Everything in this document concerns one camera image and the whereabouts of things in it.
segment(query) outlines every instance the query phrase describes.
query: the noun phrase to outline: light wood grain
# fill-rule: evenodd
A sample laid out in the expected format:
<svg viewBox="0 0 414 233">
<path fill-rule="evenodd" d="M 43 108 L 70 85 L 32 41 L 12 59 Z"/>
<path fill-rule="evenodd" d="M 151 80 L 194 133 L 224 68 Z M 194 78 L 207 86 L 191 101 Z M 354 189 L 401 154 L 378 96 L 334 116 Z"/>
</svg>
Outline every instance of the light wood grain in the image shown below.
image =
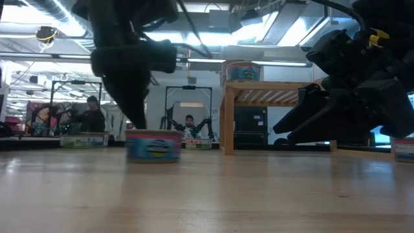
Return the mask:
<svg viewBox="0 0 414 233">
<path fill-rule="evenodd" d="M 414 165 L 328 153 L 1 153 L 1 233 L 414 232 Z"/>
</svg>

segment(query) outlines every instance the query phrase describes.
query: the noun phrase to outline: man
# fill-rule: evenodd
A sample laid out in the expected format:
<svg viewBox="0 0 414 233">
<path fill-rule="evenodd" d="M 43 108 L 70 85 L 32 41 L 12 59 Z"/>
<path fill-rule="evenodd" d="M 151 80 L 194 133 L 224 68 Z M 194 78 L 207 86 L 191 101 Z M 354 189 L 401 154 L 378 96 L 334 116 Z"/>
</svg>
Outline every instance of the man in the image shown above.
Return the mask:
<svg viewBox="0 0 414 233">
<path fill-rule="evenodd" d="M 191 129 L 195 128 L 194 126 L 194 117 L 191 115 L 186 116 L 186 130 L 185 132 L 185 139 L 194 139 L 193 135 L 191 134 Z M 195 137 L 196 139 L 202 139 L 201 132 L 197 134 Z"/>
<path fill-rule="evenodd" d="M 105 117 L 99 108 L 98 99 L 95 96 L 90 96 L 87 103 L 89 110 L 75 116 L 74 120 L 82 123 L 81 132 L 103 133 L 105 131 Z"/>
</svg>

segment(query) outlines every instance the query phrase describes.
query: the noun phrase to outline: wooden table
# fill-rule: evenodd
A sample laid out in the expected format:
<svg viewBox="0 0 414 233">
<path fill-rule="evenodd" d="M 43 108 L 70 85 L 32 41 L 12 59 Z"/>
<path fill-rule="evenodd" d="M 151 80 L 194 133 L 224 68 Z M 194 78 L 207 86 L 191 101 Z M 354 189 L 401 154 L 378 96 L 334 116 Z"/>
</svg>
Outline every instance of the wooden table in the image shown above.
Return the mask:
<svg viewBox="0 0 414 233">
<path fill-rule="evenodd" d="M 234 107 L 294 107 L 298 89 L 309 82 L 227 81 L 220 107 L 220 147 L 234 154 Z"/>
</svg>

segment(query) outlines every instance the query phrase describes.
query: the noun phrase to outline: ceiling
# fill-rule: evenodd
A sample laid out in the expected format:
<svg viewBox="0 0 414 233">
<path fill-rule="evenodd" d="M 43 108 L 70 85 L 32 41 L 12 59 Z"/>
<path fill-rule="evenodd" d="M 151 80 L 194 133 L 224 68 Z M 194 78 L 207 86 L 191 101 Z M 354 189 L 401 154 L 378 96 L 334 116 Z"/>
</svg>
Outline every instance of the ceiling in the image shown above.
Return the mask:
<svg viewBox="0 0 414 233">
<path fill-rule="evenodd" d="M 306 63 L 305 53 L 297 45 L 312 46 L 321 35 L 330 30 L 343 27 L 352 29 L 356 26 L 352 19 L 342 13 L 335 10 L 326 11 L 323 6 L 313 2 L 307 3 L 300 10 L 292 8 L 290 12 L 287 12 L 287 7 L 281 3 L 270 4 L 274 2 L 273 0 L 187 0 L 184 2 L 195 26 L 201 32 L 203 42 L 213 53 L 213 58 L 220 60 L 237 58 Z M 350 0 L 336 0 L 336 2 L 348 6 L 351 4 Z M 5 0 L 0 22 L 0 56 L 2 52 L 7 52 L 9 55 L 3 55 L 0 59 L 3 63 L 7 63 L 11 74 L 9 98 L 13 98 L 13 101 L 8 108 L 9 114 L 19 115 L 19 112 L 24 110 L 23 107 L 16 107 L 20 104 L 14 103 L 24 102 L 23 100 L 29 98 L 49 98 L 52 81 L 100 81 L 94 76 L 88 60 L 72 63 L 55 55 L 88 56 L 94 48 L 90 24 L 69 12 L 74 3 L 75 0 Z M 254 8 L 260 8 L 259 13 L 263 22 L 242 27 L 240 19 L 248 9 Z M 223 13 L 228 21 L 215 23 L 212 16 L 222 17 Z M 281 23 L 279 22 L 277 28 L 273 28 L 276 25 L 274 22 L 278 22 L 278 17 Z M 217 29 L 222 24 L 227 26 Z M 51 47 L 45 48 L 45 45 L 35 37 L 35 31 L 41 26 L 55 27 L 60 31 Z M 319 28 L 311 34 L 310 32 L 316 27 Z M 270 37 L 266 40 L 269 34 L 275 34 L 281 39 L 272 41 L 273 37 Z M 172 42 L 189 43 L 200 49 L 199 42 L 192 34 L 183 13 L 179 13 L 176 22 L 165 24 L 148 36 L 154 40 L 170 39 Z M 41 52 L 53 56 L 48 59 L 36 58 Z M 187 49 L 179 49 L 179 56 L 188 55 L 191 58 L 201 58 L 195 52 L 189 53 Z M 209 81 L 209 75 L 217 76 L 217 73 L 210 71 L 218 71 L 220 66 L 220 63 L 192 63 L 190 69 L 196 74 L 192 76 L 199 78 L 199 83 L 212 86 L 217 80 L 211 78 Z M 178 70 L 187 68 L 186 64 L 179 64 L 177 67 Z M 153 85 L 185 83 L 184 74 L 186 72 L 172 75 L 155 72 Z M 37 76 L 38 82 L 30 82 L 31 76 Z M 97 90 L 97 85 L 67 83 L 60 87 L 54 98 L 84 100 L 90 95 L 97 95 Z M 109 102 L 111 97 L 104 93 L 102 100 Z"/>
</svg>

